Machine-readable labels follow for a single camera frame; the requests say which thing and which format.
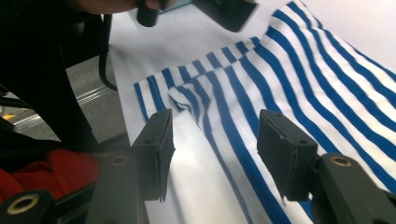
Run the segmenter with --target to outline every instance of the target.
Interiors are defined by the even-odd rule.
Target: blue and white striped fabric
[[[358,161],[396,192],[396,75],[323,29],[303,3],[277,10],[262,38],[136,83],[146,118],[189,110],[226,173],[247,223],[309,223],[310,202],[284,205],[257,154],[261,109],[310,134],[318,152]]]

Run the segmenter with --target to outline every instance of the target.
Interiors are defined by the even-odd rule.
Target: white table surface
[[[162,14],[156,26],[142,27],[136,11],[113,15],[110,56],[127,131],[133,142],[144,126],[134,83],[170,66],[266,31],[270,15],[289,1],[259,0],[260,6],[240,33],[231,33],[188,5]],[[304,0],[324,27],[396,73],[396,1]],[[172,184],[165,203],[147,203],[151,223],[183,223]]]

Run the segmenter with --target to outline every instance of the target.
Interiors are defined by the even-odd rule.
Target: black metal bracket
[[[144,201],[164,200],[174,151],[168,109],[151,116],[131,147],[121,139],[97,156],[96,183],[57,202],[43,189],[15,195],[0,204],[1,223],[149,223]]]
[[[285,116],[262,110],[257,149],[281,197],[306,201],[315,223],[396,223],[395,195],[353,159],[317,155],[317,143]]]
[[[253,13],[252,0],[192,0],[192,3],[224,29],[239,32]]]

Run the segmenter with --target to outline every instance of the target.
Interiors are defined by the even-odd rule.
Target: hand
[[[91,14],[112,14],[129,11],[137,7],[139,0],[65,0],[72,8]],[[146,0],[146,5],[152,9],[160,9],[160,0]],[[172,6],[177,0],[168,0],[167,6]]]

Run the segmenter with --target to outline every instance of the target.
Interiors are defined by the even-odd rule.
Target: floor
[[[98,142],[125,133],[120,98],[116,91],[104,86],[98,75],[98,57],[67,69],[70,83],[79,104],[92,126]],[[111,62],[107,78],[114,81]],[[0,114],[15,124],[15,131],[35,139],[59,140],[50,127],[32,110],[3,107]]]

